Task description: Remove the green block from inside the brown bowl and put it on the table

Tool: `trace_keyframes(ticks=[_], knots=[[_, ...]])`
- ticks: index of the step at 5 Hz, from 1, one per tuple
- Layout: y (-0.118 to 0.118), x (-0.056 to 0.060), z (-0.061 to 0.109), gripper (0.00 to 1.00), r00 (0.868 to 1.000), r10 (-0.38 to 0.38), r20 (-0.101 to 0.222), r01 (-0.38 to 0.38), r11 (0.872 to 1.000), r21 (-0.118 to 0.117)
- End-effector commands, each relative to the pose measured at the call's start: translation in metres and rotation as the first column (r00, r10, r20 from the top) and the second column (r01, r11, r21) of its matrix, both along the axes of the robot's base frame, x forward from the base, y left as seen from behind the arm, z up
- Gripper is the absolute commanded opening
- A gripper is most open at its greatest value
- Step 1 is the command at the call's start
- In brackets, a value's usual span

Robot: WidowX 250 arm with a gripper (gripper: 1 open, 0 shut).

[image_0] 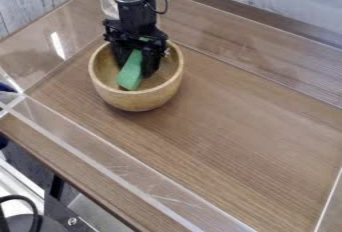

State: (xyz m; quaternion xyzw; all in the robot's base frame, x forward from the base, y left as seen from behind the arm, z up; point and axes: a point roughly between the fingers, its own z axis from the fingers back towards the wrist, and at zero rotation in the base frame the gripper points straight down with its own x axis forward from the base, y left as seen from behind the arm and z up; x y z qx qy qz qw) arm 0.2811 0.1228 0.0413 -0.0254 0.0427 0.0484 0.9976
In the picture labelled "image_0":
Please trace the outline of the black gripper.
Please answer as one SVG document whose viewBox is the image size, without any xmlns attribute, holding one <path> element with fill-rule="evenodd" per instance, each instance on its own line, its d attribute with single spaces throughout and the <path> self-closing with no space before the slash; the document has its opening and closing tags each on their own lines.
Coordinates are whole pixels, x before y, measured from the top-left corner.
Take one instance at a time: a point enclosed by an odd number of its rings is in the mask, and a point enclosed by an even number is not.
<svg viewBox="0 0 342 232">
<path fill-rule="evenodd" d="M 167 34 L 158 28 L 157 0 L 115 0 L 119 19 L 103 21 L 104 40 L 110 43 L 119 67 L 123 67 L 134 49 L 143 54 L 142 73 L 150 78 L 159 69 L 167 50 Z"/>
</svg>

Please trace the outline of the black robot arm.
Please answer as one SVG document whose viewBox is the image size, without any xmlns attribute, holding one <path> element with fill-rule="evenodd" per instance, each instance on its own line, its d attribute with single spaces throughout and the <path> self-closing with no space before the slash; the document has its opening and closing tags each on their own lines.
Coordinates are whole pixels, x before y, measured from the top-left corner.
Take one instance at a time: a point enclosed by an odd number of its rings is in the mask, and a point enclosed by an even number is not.
<svg viewBox="0 0 342 232">
<path fill-rule="evenodd" d="M 142 76 L 158 71 L 167 52 L 169 35 L 158 28 L 158 16 L 169 11 L 169 0 L 115 0 L 118 19 L 106 19 L 104 40 L 110 42 L 119 67 L 134 50 L 142 52 Z"/>
</svg>

